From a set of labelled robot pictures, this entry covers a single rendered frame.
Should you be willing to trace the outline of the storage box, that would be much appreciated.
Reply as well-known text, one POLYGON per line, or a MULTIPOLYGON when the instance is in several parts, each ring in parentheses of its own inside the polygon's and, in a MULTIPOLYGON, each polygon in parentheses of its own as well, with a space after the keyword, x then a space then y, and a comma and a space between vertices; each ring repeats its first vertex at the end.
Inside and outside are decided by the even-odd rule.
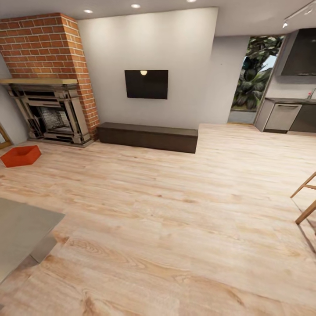
POLYGON ((0 160, 6 167, 24 166, 32 165, 41 155, 37 145, 14 147, 0 157, 0 160))

